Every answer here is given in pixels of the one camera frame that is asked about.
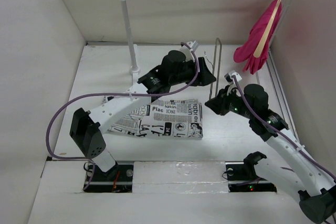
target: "folded cloth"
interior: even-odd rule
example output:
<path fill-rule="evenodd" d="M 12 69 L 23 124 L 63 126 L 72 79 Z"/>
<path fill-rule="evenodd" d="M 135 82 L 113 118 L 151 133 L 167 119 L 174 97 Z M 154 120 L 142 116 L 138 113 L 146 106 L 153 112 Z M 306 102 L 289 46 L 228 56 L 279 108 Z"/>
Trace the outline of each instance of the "folded cloth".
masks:
<path fill-rule="evenodd" d="M 270 33 L 268 35 L 268 38 L 266 40 L 265 46 L 263 51 L 261 52 L 261 55 L 259 58 L 255 58 L 253 56 L 254 51 L 256 50 L 261 37 L 264 34 L 264 31 L 266 29 L 266 26 L 271 18 L 271 15 L 273 13 L 273 10 L 277 4 L 278 0 L 274 0 L 266 9 L 266 11 L 262 14 L 262 16 L 259 18 L 259 20 L 254 24 L 252 27 L 252 30 L 250 31 L 250 35 L 248 36 L 247 41 L 245 44 L 241 47 L 238 47 L 233 55 L 233 59 L 235 62 L 240 63 L 245 60 L 247 60 L 246 65 L 244 66 L 243 71 L 246 71 L 247 69 L 250 69 L 250 73 L 254 74 L 257 72 L 264 63 L 267 60 L 268 57 L 268 45 L 269 40 L 272 37 L 272 34 L 274 33 L 275 28 L 277 27 L 277 24 L 280 19 L 280 13 L 281 13 L 281 3 L 279 5 L 278 11 L 275 15 L 274 22 L 272 24 Z"/>

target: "cable clip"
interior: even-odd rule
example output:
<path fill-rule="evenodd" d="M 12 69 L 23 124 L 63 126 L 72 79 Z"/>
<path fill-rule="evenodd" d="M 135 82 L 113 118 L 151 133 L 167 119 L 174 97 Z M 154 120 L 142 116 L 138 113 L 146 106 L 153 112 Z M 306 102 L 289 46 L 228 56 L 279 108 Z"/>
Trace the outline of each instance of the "cable clip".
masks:
<path fill-rule="evenodd" d="M 232 85 L 230 85 L 230 87 L 228 88 L 228 90 L 227 90 L 227 95 L 230 95 L 230 93 L 232 92 L 232 89 L 234 89 L 234 88 L 236 88 L 237 86 L 235 85 L 235 84 L 232 84 Z"/>
<path fill-rule="evenodd" d="M 305 145 L 301 145 L 301 147 L 297 147 L 296 148 L 296 153 L 300 152 L 304 148 L 305 148 Z"/>
<path fill-rule="evenodd" d="M 134 100 L 134 96 L 132 96 L 132 91 L 127 91 L 128 95 L 129 95 L 129 98 L 131 99 L 131 101 Z"/>

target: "black clamp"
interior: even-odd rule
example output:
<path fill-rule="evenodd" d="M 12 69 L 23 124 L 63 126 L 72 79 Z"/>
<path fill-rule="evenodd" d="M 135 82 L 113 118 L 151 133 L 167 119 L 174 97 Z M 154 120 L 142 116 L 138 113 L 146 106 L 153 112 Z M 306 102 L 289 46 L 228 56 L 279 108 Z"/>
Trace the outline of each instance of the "black clamp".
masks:
<path fill-rule="evenodd" d="M 259 135 L 264 141 L 271 136 L 277 136 L 270 127 L 263 125 L 246 107 L 243 99 L 237 95 L 234 89 L 228 94 L 230 86 L 221 89 L 215 98 L 210 99 L 205 105 L 214 111 L 217 115 L 225 115 L 229 111 L 250 119 L 251 129 Z M 244 97 L 253 111 L 268 124 L 281 131 L 288 129 L 288 124 L 274 111 L 268 108 L 268 94 L 264 88 L 258 84 L 249 84 L 244 88 Z"/>
<path fill-rule="evenodd" d="M 216 81 L 206 66 L 204 57 L 198 58 L 199 72 L 191 86 L 206 86 Z M 168 93 L 171 86 L 180 83 L 189 83 L 195 76 L 196 63 L 186 61 L 184 53 L 172 50 L 163 57 L 159 66 L 156 66 L 147 74 L 139 78 L 138 83 L 143 84 L 149 94 Z"/>
<path fill-rule="evenodd" d="M 261 152 L 250 153 L 244 158 L 244 169 L 251 179 L 258 178 L 254 166 L 263 158 L 267 158 L 267 156 Z"/>
<path fill-rule="evenodd" d="M 80 108 L 74 112 L 70 127 L 70 136 L 82 151 L 84 156 L 91 160 L 100 155 L 106 148 L 106 143 L 99 130 L 99 123 L 94 123 L 89 116 L 89 112 Z M 101 173 L 108 179 L 115 177 L 118 170 L 118 163 L 108 170 L 103 172 L 97 166 L 95 173 Z"/>
<path fill-rule="evenodd" d="M 336 212 L 336 186 L 313 197 L 307 191 L 299 191 L 299 195 L 302 212 L 314 223 L 321 224 Z"/>

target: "white floor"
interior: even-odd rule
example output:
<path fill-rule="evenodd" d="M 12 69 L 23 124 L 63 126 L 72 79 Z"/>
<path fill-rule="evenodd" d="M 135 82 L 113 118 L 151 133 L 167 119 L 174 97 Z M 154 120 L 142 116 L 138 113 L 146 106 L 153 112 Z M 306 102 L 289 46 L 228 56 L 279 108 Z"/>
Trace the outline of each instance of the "white floor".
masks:
<path fill-rule="evenodd" d="M 244 65 L 233 62 L 236 47 L 223 47 L 219 87 L 227 85 L 224 74 L 235 69 L 243 77 L 242 87 L 248 83 L 262 84 L 269 94 L 270 108 L 280 112 L 267 66 L 258 75 L 242 73 Z M 178 48 L 139 46 L 142 73 L 160 64 L 169 50 Z M 203 56 L 204 51 L 212 60 L 214 46 L 200 46 L 196 54 Z M 86 93 L 125 91 L 131 85 L 129 66 L 126 46 L 85 46 L 70 99 Z M 204 103 L 208 95 L 209 87 L 191 87 L 166 99 L 198 98 Z M 56 154 L 82 156 L 69 136 L 72 114 L 79 107 L 89 110 L 100 103 L 101 98 L 87 98 L 67 109 Z M 217 116 L 204 106 L 203 128 L 201 140 L 104 135 L 107 148 L 118 161 L 182 161 L 136 163 L 131 194 L 83 193 L 83 162 L 47 162 L 29 224 L 309 223 L 299 206 L 282 192 L 227 192 L 227 183 L 220 177 L 223 161 L 240 161 L 251 152 L 261 151 L 279 166 L 286 166 L 282 158 L 252 132 L 247 119 L 233 113 Z M 188 176 L 177 175 L 181 171 Z"/>

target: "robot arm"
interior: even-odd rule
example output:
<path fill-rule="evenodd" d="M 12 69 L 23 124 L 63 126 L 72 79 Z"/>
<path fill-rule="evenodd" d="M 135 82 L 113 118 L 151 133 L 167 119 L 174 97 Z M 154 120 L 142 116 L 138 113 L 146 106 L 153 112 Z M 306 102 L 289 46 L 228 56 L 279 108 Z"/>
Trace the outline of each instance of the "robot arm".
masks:
<path fill-rule="evenodd" d="M 189 42 L 196 50 L 197 42 Z M 195 76 L 195 62 L 190 50 L 183 46 L 179 51 L 173 50 L 166 55 L 162 63 L 142 76 L 137 83 L 127 89 L 129 96 L 114 97 L 107 103 L 89 111 L 78 109 L 72 118 L 70 136 L 87 159 L 95 162 L 107 177 L 112 179 L 118 171 L 118 163 L 106 149 L 103 134 L 111 125 L 133 110 L 150 104 L 168 93 L 171 86 L 189 83 Z M 205 59 L 198 58 L 199 71 L 191 86 L 206 86 L 216 78 L 208 70 Z M 158 94 L 157 96 L 135 96 L 135 94 Z"/>
<path fill-rule="evenodd" d="M 249 119 L 251 129 L 278 152 L 292 169 L 282 169 L 272 164 L 266 155 L 255 152 L 244 159 L 244 165 L 251 177 L 259 176 L 276 184 L 299 203 L 301 210 L 311 221 L 322 223 L 336 212 L 335 181 L 299 152 L 304 152 L 313 160 L 288 129 L 285 121 L 268 108 L 268 94 L 263 87 L 257 84 L 247 85 L 244 88 L 244 97 L 260 118 L 295 142 L 298 148 L 294 148 L 286 138 L 253 116 L 243 99 L 237 95 L 233 76 L 237 81 L 241 80 L 235 71 L 227 74 L 225 78 L 230 85 L 221 89 L 218 96 L 207 101 L 205 105 L 219 115 L 232 111 Z"/>

